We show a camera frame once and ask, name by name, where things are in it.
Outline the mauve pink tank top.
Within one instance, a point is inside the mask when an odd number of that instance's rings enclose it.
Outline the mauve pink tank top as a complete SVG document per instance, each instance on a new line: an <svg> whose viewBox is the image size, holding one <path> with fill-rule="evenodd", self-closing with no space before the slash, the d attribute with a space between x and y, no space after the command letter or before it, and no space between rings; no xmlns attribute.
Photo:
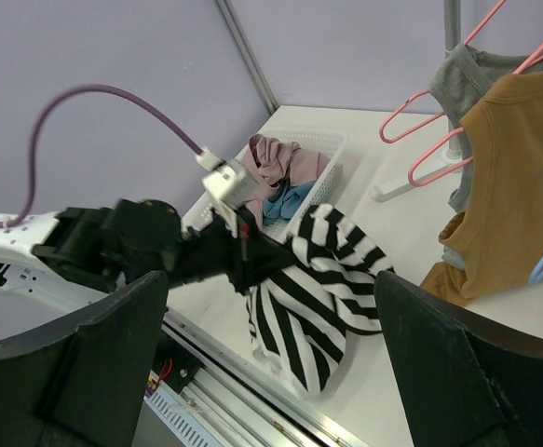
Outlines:
<svg viewBox="0 0 543 447"><path fill-rule="evenodd" d="M303 148L299 142L282 142L255 134L250 137L240 161L259 183L246 206L256 219L261 220L264 201L277 193L284 181L294 186L315 182L330 159L320 152Z"/></svg>

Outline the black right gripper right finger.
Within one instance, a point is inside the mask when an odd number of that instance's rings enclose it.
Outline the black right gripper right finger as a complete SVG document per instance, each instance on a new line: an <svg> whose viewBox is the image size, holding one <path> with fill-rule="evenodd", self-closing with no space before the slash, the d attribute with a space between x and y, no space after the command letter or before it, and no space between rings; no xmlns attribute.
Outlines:
<svg viewBox="0 0 543 447"><path fill-rule="evenodd" d="M543 339L391 272L374 296L416 446L543 446Z"/></svg>

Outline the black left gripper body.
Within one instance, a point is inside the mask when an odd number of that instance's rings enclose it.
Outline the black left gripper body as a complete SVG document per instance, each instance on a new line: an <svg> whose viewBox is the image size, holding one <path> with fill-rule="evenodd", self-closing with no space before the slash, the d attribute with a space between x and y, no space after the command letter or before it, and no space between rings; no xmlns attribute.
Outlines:
<svg viewBox="0 0 543 447"><path fill-rule="evenodd" d="M163 271L174 289L225 275L234 288L249 289L296 264L292 252L266 236L244 206L233 216L235 234L218 211L202 229L183 230L170 204L122 199L101 227L102 276L113 285L119 277L131 282Z"/></svg>

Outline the teal blue tank top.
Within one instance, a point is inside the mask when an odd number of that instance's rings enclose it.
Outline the teal blue tank top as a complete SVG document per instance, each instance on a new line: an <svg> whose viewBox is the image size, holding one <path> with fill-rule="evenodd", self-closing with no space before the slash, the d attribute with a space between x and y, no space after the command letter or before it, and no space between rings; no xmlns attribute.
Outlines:
<svg viewBox="0 0 543 447"><path fill-rule="evenodd" d="M283 182L277 193L263 202L263 224L292 219L314 185L314 182L300 185Z"/></svg>

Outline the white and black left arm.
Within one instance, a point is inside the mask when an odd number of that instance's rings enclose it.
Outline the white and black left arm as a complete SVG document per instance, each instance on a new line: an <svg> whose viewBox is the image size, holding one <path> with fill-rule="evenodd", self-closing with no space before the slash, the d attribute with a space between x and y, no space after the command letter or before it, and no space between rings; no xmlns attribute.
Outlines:
<svg viewBox="0 0 543 447"><path fill-rule="evenodd" d="M218 214L200 230L183 229L159 200L119 200L113 208L68 208L8 227L0 216L0 292L62 313L90 305L123 285L161 271L170 288L224 275L246 294L296 263L238 210L231 232Z"/></svg>

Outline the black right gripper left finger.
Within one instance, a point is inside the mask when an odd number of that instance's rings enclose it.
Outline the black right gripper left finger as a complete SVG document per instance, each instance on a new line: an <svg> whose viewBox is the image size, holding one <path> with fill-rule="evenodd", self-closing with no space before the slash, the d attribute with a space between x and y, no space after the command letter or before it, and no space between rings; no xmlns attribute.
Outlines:
<svg viewBox="0 0 543 447"><path fill-rule="evenodd" d="M167 296L152 272L0 340L0 446L130 446Z"/></svg>

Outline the black white striped tank top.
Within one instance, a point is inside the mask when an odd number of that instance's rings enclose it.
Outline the black white striped tank top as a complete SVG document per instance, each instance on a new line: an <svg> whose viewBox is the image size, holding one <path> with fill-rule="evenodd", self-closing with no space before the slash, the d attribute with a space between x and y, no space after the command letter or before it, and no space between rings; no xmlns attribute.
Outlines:
<svg viewBox="0 0 543 447"><path fill-rule="evenodd" d="M284 243L295 257L246 300L253 356L302 397L319 395L337 371L351 333L382 331L377 275L384 252L331 204L309 207Z"/></svg>

